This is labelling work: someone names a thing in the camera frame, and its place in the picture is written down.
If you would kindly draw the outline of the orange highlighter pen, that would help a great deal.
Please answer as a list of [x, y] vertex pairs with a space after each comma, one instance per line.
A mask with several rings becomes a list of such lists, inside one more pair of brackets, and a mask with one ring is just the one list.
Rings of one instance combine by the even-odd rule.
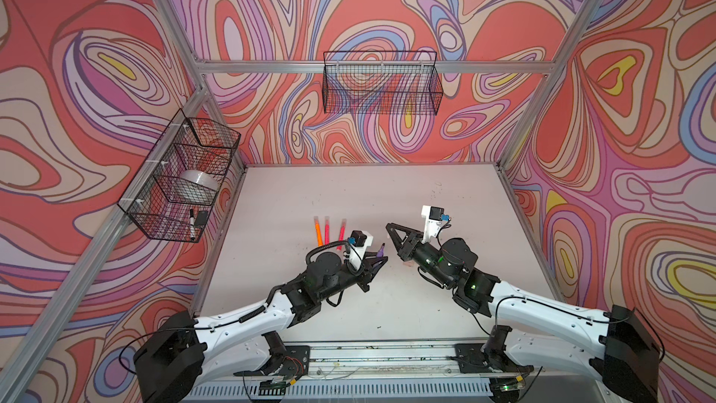
[[323, 238], [321, 223], [319, 221], [318, 216], [315, 216], [313, 218], [313, 223], [314, 223], [314, 230], [315, 230], [315, 235], [316, 235], [317, 246], [322, 246], [324, 244], [324, 238]]

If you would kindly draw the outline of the pink highlighter pen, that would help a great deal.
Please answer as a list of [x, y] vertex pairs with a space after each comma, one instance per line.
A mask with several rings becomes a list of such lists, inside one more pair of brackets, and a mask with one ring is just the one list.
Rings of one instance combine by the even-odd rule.
[[[341, 241], [341, 242], [346, 241], [346, 229], [347, 229], [347, 219], [343, 218], [340, 222], [340, 227], [339, 227], [339, 241]], [[339, 250], [341, 250], [341, 251], [345, 250], [344, 244], [341, 244], [339, 246]]]
[[329, 216], [326, 216], [324, 218], [324, 244], [330, 243], [330, 218]]

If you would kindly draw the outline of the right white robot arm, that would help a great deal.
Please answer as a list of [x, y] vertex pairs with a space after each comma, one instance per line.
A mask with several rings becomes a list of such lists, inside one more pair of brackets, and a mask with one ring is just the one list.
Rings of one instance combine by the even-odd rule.
[[492, 321], [480, 351], [491, 369], [571, 372], [601, 382], [629, 402], [658, 400], [664, 346], [637, 310], [614, 305], [602, 311], [551, 300], [479, 270], [477, 254], [462, 238], [435, 247], [430, 242], [435, 231], [395, 223], [386, 231], [398, 257], [415, 262], [421, 277], [450, 291], [471, 315]]

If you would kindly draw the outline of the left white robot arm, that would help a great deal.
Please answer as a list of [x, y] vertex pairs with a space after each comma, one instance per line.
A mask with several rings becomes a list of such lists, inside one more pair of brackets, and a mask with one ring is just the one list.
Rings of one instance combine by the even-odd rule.
[[298, 379], [307, 369], [280, 333], [338, 306], [356, 285], [367, 292], [387, 263], [376, 253], [343, 259], [324, 251], [295, 279], [276, 285], [266, 300], [223, 315], [171, 316], [134, 354], [134, 373], [145, 402], [179, 402], [205, 382], [232, 375]]

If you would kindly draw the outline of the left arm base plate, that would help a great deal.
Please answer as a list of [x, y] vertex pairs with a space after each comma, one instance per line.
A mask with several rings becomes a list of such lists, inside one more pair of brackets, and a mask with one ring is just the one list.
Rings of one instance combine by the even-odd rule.
[[241, 357], [235, 377], [283, 377], [293, 379], [309, 372], [311, 347], [307, 344], [288, 345], [284, 353], [272, 353], [268, 347], [249, 350]]

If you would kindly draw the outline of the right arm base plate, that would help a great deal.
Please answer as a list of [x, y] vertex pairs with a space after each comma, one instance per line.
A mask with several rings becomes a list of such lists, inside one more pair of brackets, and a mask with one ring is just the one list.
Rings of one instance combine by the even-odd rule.
[[485, 347], [483, 343], [457, 343], [451, 359], [458, 363], [460, 372], [468, 373], [513, 373], [529, 375], [533, 366], [520, 366], [510, 359], [504, 350]]

